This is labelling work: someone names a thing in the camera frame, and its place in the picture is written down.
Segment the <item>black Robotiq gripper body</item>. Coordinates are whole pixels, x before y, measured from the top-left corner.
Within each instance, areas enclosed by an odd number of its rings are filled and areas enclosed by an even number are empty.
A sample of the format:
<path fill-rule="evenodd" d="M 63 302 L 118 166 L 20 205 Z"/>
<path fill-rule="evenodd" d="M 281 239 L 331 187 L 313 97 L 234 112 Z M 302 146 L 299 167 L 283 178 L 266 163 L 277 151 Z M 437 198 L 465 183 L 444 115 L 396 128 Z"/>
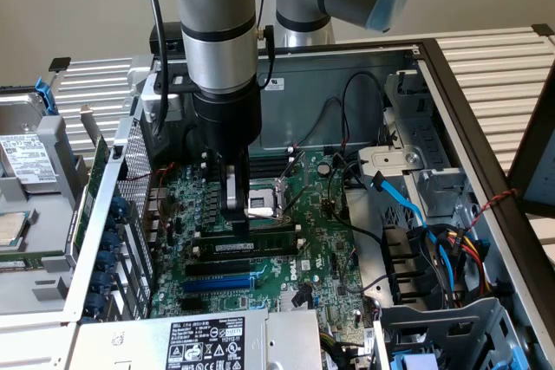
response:
<path fill-rule="evenodd" d="M 245 158 L 248 146 L 262 127 L 261 95 L 257 83 L 229 94 L 193 95 L 193 108 L 206 146 L 216 152 L 226 166 Z"/>

